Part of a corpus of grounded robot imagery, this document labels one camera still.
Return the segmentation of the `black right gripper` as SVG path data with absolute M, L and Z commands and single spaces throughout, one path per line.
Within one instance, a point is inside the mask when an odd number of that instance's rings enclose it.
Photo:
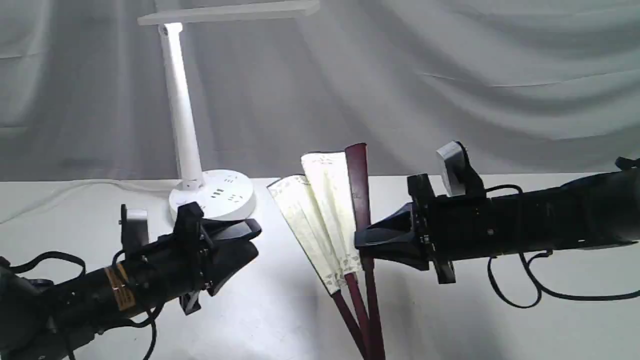
M 407 178 L 413 203 L 355 232 L 355 248 L 365 257 L 429 271 L 438 283 L 454 284 L 453 262 L 493 258 L 489 235 L 489 199 L 477 173 L 461 174 L 463 194 L 436 196 L 429 175 Z

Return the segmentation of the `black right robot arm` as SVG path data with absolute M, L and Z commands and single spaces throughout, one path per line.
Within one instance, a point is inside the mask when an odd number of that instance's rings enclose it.
M 639 241 L 639 169 L 578 178 L 562 186 L 489 197 L 435 195 L 426 175 L 407 178 L 412 201 L 355 233 L 366 257 L 433 267 L 456 282 L 453 262 L 519 252 L 606 249 Z

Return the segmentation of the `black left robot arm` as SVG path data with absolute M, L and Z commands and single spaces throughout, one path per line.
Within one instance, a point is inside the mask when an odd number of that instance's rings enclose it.
M 1 259 L 1 358 L 62 360 L 96 335 L 151 328 L 178 301 L 183 314 L 201 310 L 199 295 L 215 296 L 256 257 L 262 227 L 253 219 L 206 219 L 198 203 L 178 208 L 173 231 L 150 241 L 147 212 L 120 208 L 121 249 L 110 264 L 87 271 L 86 262 L 46 251 L 20 265 Z

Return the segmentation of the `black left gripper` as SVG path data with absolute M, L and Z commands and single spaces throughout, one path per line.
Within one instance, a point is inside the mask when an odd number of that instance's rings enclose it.
M 201 310 L 199 294 L 216 296 L 238 271 L 259 255 L 251 240 L 262 233 L 253 218 L 204 219 L 197 202 L 178 207 L 173 232 L 162 235 L 145 255 L 145 301 L 152 309 L 178 299 L 188 316 Z M 213 242 L 220 243 L 213 251 Z

